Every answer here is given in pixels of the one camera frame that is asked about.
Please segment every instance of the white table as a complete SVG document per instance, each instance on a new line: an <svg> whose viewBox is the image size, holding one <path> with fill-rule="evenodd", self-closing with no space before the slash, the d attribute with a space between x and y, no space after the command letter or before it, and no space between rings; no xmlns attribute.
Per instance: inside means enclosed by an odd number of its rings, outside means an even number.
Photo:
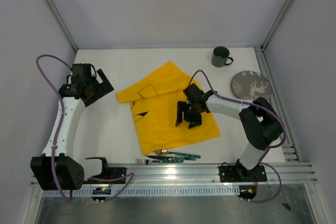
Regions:
<svg viewBox="0 0 336 224"><path fill-rule="evenodd" d="M74 158L103 156L109 163L134 163L145 158L140 150L137 132L128 103L121 104L116 93L138 82L158 67L172 60L190 76L198 69L208 75L213 87L221 94L233 97L232 77L243 70L260 72L253 48L230 48L234 58L231 66L216 68L211 64L212 48L193 49L111 49L80 50L75 63L91 63L102 69L115 90L87 107L80 119L74 143ZM199 74L195 78L204 91L208 85ZM172 151L201 155L189 163L234 163L247 145L241 122L225 115L214 114L221 136ZM285 162L282 148L272 149L264 162Z"/></svg>

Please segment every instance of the green utensil handle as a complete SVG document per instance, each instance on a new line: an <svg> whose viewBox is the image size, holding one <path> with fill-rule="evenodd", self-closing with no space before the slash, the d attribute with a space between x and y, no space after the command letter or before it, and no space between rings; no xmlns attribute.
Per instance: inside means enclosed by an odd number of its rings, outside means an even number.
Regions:
<svg viewBox="0 0 336 224"><path fill-rule="evenodd" d="M183 163L183 159L158 160L158 163Z"/></svg>
<svg viewBox="0 0 336 224"><path fill-rule="evenodd" d="M181 153L181 152L171 152L171 153L177 156L184 156L184 157L190 157L190 158L201 158L201 156L199 155L186 154L186 153Z"/></svg>

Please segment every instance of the yellow cloth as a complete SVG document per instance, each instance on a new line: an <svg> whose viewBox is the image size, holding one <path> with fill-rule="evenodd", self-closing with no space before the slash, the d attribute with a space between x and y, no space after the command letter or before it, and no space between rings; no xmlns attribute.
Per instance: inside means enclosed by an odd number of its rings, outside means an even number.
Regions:
<svg viewBox="0 0 336 224"><path fill-rule="evenodd" d="M176 148L220 136L211 113L202 113L202 125L188 129L188 123L175 127L177 102L186 101L182 92L190 81L173 62L117 93L119 102L130 102L136 132L143 154Z"/></svg>

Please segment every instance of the gray wall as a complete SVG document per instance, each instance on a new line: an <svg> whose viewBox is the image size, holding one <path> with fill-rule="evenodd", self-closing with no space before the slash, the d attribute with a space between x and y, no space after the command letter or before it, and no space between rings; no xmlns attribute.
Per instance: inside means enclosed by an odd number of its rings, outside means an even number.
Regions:
<svg viewBox="0 0 336 224"><path fill-rule="evenodd" d="M296 0L266 49L303 161L336 217L336 1Z"/></svg>
<svg viewBox="0 0 336 224"><path fill-rule="evenodd" d="M285 0L54 0L85 48L261 45Z"/></svg>
<svg viewBox="0 0 336 224"><path fill-rule="evenodd" d="M72 63L75 53L44 0L0 0L0 222L17 223L27 206L33 173L56 117L57 98L36 66L41 54ZM53 60L42 65L59 86L66 69Z"/></svg>

